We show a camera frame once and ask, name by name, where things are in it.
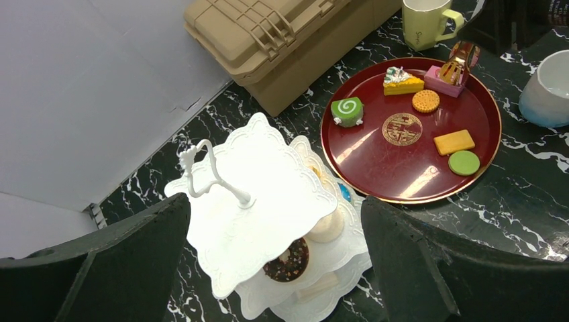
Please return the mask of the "metal tongs with white handle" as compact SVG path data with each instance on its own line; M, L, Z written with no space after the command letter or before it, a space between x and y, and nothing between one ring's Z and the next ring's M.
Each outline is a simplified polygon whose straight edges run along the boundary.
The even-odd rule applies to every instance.
M449 59L443 64L438 72L441 81L453 86L462 86L470 70L478 62L480 48L466 41L457 42L452 48Z

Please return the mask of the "green swirl roll cake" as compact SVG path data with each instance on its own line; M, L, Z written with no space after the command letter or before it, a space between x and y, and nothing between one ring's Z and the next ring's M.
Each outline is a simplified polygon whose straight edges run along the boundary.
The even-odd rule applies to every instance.
M349 97L331 103L333 122L341 127L363 124L364 105L357 97Z

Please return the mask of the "yellow cake slice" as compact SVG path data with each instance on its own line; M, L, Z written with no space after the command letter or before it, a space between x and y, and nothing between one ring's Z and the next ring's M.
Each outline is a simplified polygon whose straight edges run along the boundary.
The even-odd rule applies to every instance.
M383 80L385 96L417 93L424 89L425 82L408 73L403 67L388 67Z

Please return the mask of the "blue sprinkled donut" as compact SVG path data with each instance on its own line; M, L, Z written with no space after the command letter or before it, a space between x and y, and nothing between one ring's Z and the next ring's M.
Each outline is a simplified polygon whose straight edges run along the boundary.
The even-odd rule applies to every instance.
M351 194L350 190L347 188L347 186L342 184L342 183L338 183L338 186L342 192L343 198L345 200L347 200L347 202L351 203L352 202L352 194Z

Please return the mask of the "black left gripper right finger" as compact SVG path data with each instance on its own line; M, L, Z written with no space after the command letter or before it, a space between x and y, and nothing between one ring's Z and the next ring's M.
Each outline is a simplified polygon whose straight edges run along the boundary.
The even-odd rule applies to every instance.
M361 221L387 321L567 321L568 263L478 244L366 198Z

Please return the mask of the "pink cake with cherry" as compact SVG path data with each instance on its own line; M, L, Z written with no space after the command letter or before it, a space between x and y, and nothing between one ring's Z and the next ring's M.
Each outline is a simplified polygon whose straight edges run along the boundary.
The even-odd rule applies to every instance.
M461 82L458 85L451 85L443 81L439 76L438 73L440 71L439 66L431 66L429 70L424 75L424 88L430 89L435 92L445 94L451 97L458 97L460 93L464 90L465 82Z

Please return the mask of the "white round cream puff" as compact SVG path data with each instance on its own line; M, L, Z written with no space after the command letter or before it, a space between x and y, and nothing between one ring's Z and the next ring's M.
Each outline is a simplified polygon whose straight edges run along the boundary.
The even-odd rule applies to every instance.
M344 216L340 210L321 218L305 235L306 238L319 243L328 243L337 239L344 230Z

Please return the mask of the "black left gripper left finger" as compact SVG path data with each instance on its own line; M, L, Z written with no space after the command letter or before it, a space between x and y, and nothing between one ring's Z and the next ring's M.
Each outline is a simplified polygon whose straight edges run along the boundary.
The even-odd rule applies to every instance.
M1 320L163 320L190 218L178 193L80 238L3 258Z

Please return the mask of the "red round tray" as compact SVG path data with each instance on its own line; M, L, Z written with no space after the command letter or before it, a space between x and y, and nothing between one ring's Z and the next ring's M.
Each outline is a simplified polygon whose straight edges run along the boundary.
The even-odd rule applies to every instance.
M456 97L441 95L439 108L420 113L411 95L385 96L383 78L389 67L423 77L440 60L410 57L387 60L350 77L332 101L352 97L363 104L363 122L341 127L331 107L321 121L321 145L332 170L353 189L382 201L428 203L446 198L474 183L494 160L501 143L502 121L490 91L470 76ZM438 153L434 138L467 130L480 168L470 176L450 170L448 157Z

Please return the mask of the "chocolate glazed donut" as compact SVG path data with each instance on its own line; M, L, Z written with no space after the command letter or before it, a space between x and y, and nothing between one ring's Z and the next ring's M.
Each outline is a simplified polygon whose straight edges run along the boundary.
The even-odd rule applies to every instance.
M267 262L263 271L267 277L277 282L292 282L306 271L308 263L309 248L302 237L295 240L278 258Z

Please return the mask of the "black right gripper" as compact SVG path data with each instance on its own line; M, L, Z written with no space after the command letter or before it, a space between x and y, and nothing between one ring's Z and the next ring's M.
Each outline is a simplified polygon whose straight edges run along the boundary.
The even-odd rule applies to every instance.
M568 26L568 0L477 1L458 39L500 56L528 48L554 27Z

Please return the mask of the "white three-tier dessert stand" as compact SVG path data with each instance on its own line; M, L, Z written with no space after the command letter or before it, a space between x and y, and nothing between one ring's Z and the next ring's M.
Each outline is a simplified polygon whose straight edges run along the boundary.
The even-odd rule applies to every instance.
M188 196L188 242L210 277L213 296L236 292L242 315L270 310L284 321L322 321L371 267L362 230L362 198L342 196L338 183L308 139L286 143L266 116L255 113L226 141L202 140L179 156L183 175L164 193ZM305 235L340 210L344 230L319 243ZM297 239L309 248L306 271L292 282L267 277L263 267Z

